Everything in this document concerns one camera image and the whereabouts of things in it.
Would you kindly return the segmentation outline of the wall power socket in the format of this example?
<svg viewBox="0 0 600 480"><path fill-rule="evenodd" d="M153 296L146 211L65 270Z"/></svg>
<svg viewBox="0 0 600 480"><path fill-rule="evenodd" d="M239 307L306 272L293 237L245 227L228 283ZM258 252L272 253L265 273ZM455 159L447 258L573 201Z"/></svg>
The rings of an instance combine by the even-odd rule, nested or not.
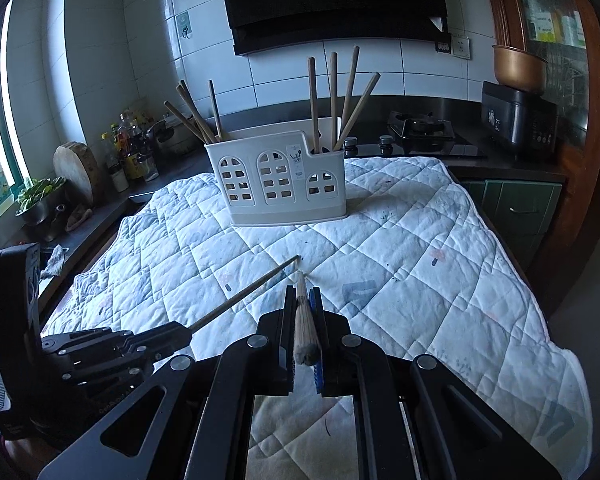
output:
<svg viewBox="0 0 600 480"><path fill-rule="evenodd" d="M461 60L471 60L471 42L465 36L453 36L451 41L452 55Z"/></svg>

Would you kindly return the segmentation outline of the white quilted cloth mat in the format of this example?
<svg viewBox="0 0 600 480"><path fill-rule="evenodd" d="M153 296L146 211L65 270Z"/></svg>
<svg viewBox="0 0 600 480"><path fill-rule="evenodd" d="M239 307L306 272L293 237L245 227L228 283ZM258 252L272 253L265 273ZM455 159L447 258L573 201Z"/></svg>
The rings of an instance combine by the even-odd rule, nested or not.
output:
<svg viewBox="0 0 600 480"><path fill-rule="evenodd" d="M233 226L213 174L160 188L74 279L44 333L189 325L274 271L193 336L185 353L200 361L253 334L304 275L353 333L397 358L435 356L564 478L580 477L593 435L582 366L550 340L467 191L427 157L349 159L344 176L347 215L305 226Z"/></svg>

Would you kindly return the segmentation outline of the black gas stove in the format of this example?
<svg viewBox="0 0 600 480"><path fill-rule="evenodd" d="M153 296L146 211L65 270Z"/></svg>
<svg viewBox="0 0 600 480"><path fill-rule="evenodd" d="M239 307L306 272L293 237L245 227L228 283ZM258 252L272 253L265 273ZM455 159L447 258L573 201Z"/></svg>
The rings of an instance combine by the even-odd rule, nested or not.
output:
<svg viewBox="0 0 600 480"><path fill-rule="evenodd" d="M460 136L448 120L428 115L391 112L384 134L348 136L346 157L430 156L438 159L485 159L486 154Z"/></svg>

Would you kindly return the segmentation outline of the copper pot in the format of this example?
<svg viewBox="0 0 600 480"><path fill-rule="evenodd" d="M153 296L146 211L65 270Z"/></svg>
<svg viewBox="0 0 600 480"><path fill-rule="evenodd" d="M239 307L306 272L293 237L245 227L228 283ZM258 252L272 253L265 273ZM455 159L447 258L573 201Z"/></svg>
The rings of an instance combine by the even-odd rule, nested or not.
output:
<svg viewBox="0 0 600 480"><path fill-rule="evenodd" d="M494 44L494 75L499 84L520 91L543 94L547 62L525 50Z"/></svg>

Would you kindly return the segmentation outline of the condiment bottles group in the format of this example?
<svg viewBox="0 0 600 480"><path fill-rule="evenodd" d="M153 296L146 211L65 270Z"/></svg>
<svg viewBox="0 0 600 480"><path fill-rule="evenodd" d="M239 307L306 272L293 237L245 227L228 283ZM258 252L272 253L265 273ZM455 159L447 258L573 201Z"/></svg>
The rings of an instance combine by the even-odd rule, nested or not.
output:
<svg viewBox="0 0 600 480"><path fill-rule="evenodd" d="M166 140L167 132L163 120L155 122L126 108L119 120L110 125L110 130L100 135L105 169L117 192L160 176L159 165L166 154L159 143Z"/></svg>

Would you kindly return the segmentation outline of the round wooden cutting board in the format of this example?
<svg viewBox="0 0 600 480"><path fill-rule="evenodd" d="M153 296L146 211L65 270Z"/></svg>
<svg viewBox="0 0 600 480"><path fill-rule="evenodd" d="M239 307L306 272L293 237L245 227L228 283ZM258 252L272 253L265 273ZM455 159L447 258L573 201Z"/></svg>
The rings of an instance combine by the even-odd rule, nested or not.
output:
<svg viewBox="0 0 600 480"><path fill-rule="evenodd" d="M104 199L105 182L97 160L84 143L70 141L59 145L53 154L57 177L71 183L74 192L87 205L99 205Z"/></svg>

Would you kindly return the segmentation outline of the white utensil holder caddy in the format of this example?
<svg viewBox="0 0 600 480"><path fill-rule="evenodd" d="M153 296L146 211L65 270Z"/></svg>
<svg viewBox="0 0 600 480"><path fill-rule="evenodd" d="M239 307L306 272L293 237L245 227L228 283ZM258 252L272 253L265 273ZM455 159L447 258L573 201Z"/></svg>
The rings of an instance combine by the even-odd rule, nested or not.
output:
<svg viewBox="0 0 600 480"><path fill-rule="evenodd" d="M332 120L318 121L321 146L314 154L312 122L276 122L235 130L208 144L211 167L235 226L284 226L347 215L344 157L332 152Z"/></svg>

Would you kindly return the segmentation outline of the black range hood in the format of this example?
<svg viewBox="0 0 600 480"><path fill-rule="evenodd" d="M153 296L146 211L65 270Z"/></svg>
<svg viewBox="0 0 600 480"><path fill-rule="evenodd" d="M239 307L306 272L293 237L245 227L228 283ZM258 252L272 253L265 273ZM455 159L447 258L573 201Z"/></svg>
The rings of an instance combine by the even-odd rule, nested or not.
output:
<svg viewBox="0 0 600 480"><path fill-rule="evenodd" d="M445 0L224 0L238 55L358 38L451 41Z"/></svg>

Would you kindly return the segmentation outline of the green wall hook sticker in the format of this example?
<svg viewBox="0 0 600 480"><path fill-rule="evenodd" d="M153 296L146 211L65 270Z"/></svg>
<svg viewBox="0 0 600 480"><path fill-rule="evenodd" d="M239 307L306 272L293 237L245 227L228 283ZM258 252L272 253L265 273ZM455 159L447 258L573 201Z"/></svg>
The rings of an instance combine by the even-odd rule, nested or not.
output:
<svg viewBox="0 0 600 480"><path fill-rule="evenodd" d="M192 36L192 25L187 12L182 12L175 17L175 25L180 38L189 39Z"/></svg>

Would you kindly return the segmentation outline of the bowl of green vegetables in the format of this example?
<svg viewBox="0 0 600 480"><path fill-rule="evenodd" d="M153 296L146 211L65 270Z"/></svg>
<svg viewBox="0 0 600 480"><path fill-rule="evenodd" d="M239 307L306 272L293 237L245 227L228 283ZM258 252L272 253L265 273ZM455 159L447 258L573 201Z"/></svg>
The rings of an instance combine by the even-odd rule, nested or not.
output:
<svg viewBox="0 0 600 480"><path fill-rule="evenodd" d="M38 226L62 203L66 184L64 177L35 180L18 195L16 216L27 226Z"/></svg>

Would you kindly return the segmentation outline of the wooden glass cabinet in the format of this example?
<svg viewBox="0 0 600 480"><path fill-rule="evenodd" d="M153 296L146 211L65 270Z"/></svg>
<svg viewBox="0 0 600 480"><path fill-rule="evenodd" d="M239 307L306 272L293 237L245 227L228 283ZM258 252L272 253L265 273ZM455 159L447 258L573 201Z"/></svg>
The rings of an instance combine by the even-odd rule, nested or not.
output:
<svg viewBox="0 0 600 480"><path fill-rule="evenodd" d="M512 150L556 171L562 190L527 272L555 314L600 240L600 11L591 0L490 0L496 76L526 102Z"/></svg>

